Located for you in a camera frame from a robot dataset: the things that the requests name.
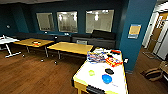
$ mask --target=paper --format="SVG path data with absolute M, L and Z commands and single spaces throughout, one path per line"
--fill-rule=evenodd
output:
M 141 29 L 141 25 L 139 25 L 139 24 L 131 24 L 128 38 L 137 39 L 138 35 L 139 35 L 139 32 L 140 32 L 140 29 Z

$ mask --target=dark blue wall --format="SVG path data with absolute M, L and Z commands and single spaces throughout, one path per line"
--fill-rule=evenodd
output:
M 18 31 L 10 5 L 0 5 L 0 36 L 12 36 Z
M 29 5 L 22 3 L 11 4 L 11 9 L 19 32 L 35 32 Z
M 125 64 L 126 70 L 134 69 L 143 37 L 155 4 L 156 0 L 129 0 L 123 33 L 119 45 L 123 58 L 129 59 L 129 62 Z M 128 32 L 131 24 L 141 24 L 138 39 L 128 39 Z
M 77 11 L 78 12 L 78 33 L 84 34 L 86 28 L 86 11 L 114 9 L 114 20 L 112 32 L 117 34 L 117 48 L 122 51 L 123 59 L 128 58 L 125 65 L 126 70 L 133 70 L 141 48 L 142 40 L 152 14 L 156 0 L 68 0 L 65 2 L 45 4 L 14 4 L 11 5 L 13 15 L 8 5 L 0 6 L 0 27 L 1 34 L 14 34 L 17 32 L 44 33 L 38 27 L 36 13 L 53 13 L 55 31 L 49 34 L 64 34 L 58 31 L 56 12 Z M 141 24 L 141 31 L 138 39 L 128 39 L 128 32 L 131 24 Z

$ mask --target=tabletop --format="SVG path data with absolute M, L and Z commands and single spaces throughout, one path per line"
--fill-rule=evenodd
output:
M 114 55 L 114 57 L 122 60 L 121 55 Z M 107 74 L 105 72 L 106 68 L 110 68 L 114 72 L 113 75 L 110 75 L 112 82 L 109 84 L 105 84 L 102 80 L 102 75 Z M 94 71 L 94 76 L 89 75 L 90 70 Z M 73 79 L 86 86 L 91 85 L 106 92 L 112 91 L 113 94 L 128 93 L 123 64 L 117 67 L 111 67 L 107 63 L 91 63 L 86 61 L 73 76 Z
M 45 46 L 53 42 L 54 41 L 50 41 L 50 40 L 30 38 L 30 39 L 21 40 L 21 41 L 14 42 L 14 43 L 20 44 L 20 45 L 32 46 L 32 47 L 42 47 L 42 46 Z
M 6 37 L 5 39 L 3 37 L 0 37 L 0 44 L 11 43 L 11 42 L 15 42 L 15 41 L 20 41 L 20 40 L 14 39 L 11 37 Z
M 87 52 L 92 49 L 92 45 L 84 45 L 77 43 L 69 43 L 69 42 L 59 42 L 54 45 L 49 46 L 49 49 L 78 53 L 87 55 Z

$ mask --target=window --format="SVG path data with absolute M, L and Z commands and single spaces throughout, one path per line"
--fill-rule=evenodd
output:
M 52 13 L 37 13 L 37 19 L 41 31 L 54 31 Z
M 60 32 L 78 32 L 77 12 L 57 12 L 57 19 Z
M 86 11 L 86 33 L 94 29 L 111 32 L 114 10 Z

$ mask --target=ceiling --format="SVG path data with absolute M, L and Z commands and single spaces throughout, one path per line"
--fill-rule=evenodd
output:
M 44 2 L 55 2 L 55 1 L 66 1 L 66 0 L 0 0 L 0 4 L 8 3 L 26 3 L 26 4 L 35 4 L 35 3 L 44 3 Z M 168 0 L 157 0 L 156 5 L 165 3 Z

